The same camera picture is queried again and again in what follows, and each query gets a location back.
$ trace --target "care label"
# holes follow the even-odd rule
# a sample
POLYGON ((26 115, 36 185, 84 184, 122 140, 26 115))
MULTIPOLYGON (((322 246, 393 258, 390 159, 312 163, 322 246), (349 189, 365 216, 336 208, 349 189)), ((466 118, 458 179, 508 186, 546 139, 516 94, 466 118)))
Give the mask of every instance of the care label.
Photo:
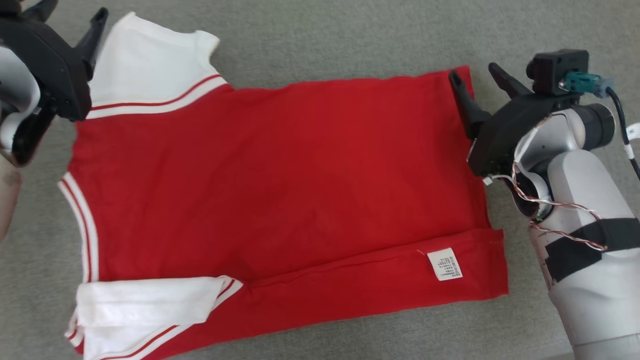
POLYGON ((445 281, 462 277, 462 271, 458 266, 458 260, 453 254, 453 250, 449 247, 444 250, 434 251, 427 254, 433 271, 435 271, 438 280, 445 281))

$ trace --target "black cable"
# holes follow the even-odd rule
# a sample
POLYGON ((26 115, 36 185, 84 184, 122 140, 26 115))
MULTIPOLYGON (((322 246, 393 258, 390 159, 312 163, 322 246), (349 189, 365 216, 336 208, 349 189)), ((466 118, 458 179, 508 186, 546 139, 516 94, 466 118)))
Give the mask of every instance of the black cable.
MULTIPOLYGON (((620 122, 620 134, 622 134, 622 142, 625 144, 625 147, 629 145, 629 137, 627 136, 627 120, 625 119, 625 112, 622 110, 622 102, 620 102, 620 98, 612 88, 607 88, 607 95, 611 96, 613 100, 613 104, 616 106, 616 111, 618 112, 618 121, 620 122)), ((633 157, 629 159, 631 162, 631 166, 633 166, 634 171, 636 172, 636 176, 638 180, 640 180, 640 167, 638 167, 638 162, 636 158, 633 157)))

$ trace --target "red and white shirt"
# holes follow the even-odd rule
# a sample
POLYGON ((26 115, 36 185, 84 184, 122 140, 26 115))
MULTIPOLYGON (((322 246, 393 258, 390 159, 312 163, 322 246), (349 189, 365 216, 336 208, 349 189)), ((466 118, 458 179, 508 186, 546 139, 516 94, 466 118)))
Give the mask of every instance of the red and white shirt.
POLYGON ((236 90, 217 44, 133 13, 106 40, 60 183, 85 359, 508 292, 446 71, 236 90))

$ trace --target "gray background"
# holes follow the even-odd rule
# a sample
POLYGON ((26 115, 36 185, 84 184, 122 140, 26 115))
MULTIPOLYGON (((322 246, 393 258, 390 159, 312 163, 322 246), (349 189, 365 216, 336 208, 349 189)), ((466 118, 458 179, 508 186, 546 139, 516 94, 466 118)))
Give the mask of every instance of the gray background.
MULTIPOLYGON (((640 113, 636 0, 61 0, 49 24, 74 44, 100 6, 111 11, 110 24, 133 10, 176 31, 215 34, 222 43, 212 63, 237 88, 469 64, 478 102, 495 111, 507 97, 486 71, 489 62, 524 80, 536 52, 574 47, 591 53, 592 72, 616 80, 628 121, 640 113)), ((24 169, 13 224, 0 243, 0 360, 78 358, 63 333, 81 280, 79 236, 56 187, 74 137, 73 126, 58 120, 24 169)), ((619 134, 596 153, 638 214, 640 182, 619 134)), ((570 352, 526 221, 502 185, 487 192, 492 224, 505 230, 509 296, 324 323, 176 359, 530 359, 570 352)))

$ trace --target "teal connector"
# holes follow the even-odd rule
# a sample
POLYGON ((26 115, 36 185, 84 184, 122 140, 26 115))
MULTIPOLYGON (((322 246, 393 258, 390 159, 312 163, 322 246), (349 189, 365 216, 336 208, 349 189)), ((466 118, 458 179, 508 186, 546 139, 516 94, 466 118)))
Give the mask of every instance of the teal connector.
POLYGON ((602 76, 588 74, 586 72, 569 72, 561 84, 569 92, 588 92, 601 99, 609 97, 607 88, 613 89, 613 81, 602 76))

